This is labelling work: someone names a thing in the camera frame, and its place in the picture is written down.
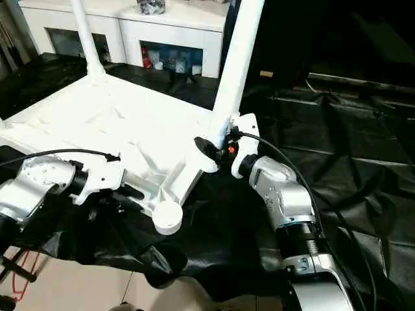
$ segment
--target black plastic sheet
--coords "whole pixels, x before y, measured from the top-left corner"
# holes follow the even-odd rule
[[[54,59],[52,66],[48,57]],[[69,74],[63,72],[67,58],[43,58],[37,75],[50,70],[50,77],[56,78],[38,82],[34,89],[24,79],[34,73],[12,76],[0,84],[2,109],[18,98],[15,113],[84,74],[76,62]],[[123,78],[144,80],[152,87],[151,79],[134,74],[138,69],[115,65],[112,74],[117,75],[117,68]],[[205,107],[212,107],[215,99],[214,88],[203,87],[210,82],[172,87],[169,78],[154,83],[154,89],[180,94],[193,104],[200,94],[206,95]],[[257,115],[261,136],[281,147],[309,181],[324,210],[327,235],[365,300],[370,300],[367,272],[332,209],[341,211],[369,256],[381,300],[378,310],[413,309],[415,109],[280,93],[246,97],[241,112]],[[260,153],[274,157],[263,147]],[[14,156],[13,150],[0,149],[0,160]],[[0,181],[16,169],[2,168]],[[94,219],[92,211],[97,213]],[[118,213],[96,196],[81,207],[69,198],[50,197],[15,244],[81,264],[143,272],[157,287],[180,276],[194,277],[218,301],[249,293],[277,295],[284,282],[276,270],[278,246],[263,202],[246,181],[227,170],[201,177],[184,205],[182,228],[173,236],[157,234],[151,219],[139,211]]]

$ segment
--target white table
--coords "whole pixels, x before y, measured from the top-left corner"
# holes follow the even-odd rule
[[[84,0],[91,31],[106,36],[112,62],[143,65],[141,42],[203,50],[202,75],[219,75],[222,38],[229,3],[166,0],[166,12],[147,16],[135,0]],[[45,30],[76,30],[69,0],[22,0],[20,7],[39,53],[54,52]]]
[[[200,176],[200,169],[218,169],[195,146],[194,137],[207,137],[221,148],[229,123],[235,120],[238,124],[264,0],[242,2],[213,111],[107,75],[94,49],[82,2],[71,3],[88,75],[0,122],[0,146],[11,146],[25,154],[67,145],[120,154],[126,169],[125,182],[145,194],[139,201],[144,213],[152,217],[159,232],[171,234],[180,226],[181,206]],[[92,170],[100,169],[99,162],[104,160],[99,158],[73,156],[85,169]]]

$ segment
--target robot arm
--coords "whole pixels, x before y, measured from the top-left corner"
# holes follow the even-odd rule
[[[105,162],[83,171],[82,163],[76,161],[67,162],[50,156],[27,159],[16,178],[0,186],[0,223],[7,223],[7,230],[12,226],[22,230],[43,205],[46,194],[65,192],[75,205],[82,205],[94,192],[120,188],[123,176],[120,161]]]
[[[236,118],[230,128],[231,132],[259,136],[254,114]],[[246,178],[262,197],[279,244],[281,268],[288,281],[287,291],[281,295],[284,310],[353,311],[335,261],[320,234],[307,189],[297,182],[293,169],[269,157],[259,157],[256,140],[240,135],[234,140],[238,151],[231,173],[235,178]],[[200,144],[200,139],[195,142],[205,156],[218,162],[223,150],[217,150],[215,155],[212,144]]]

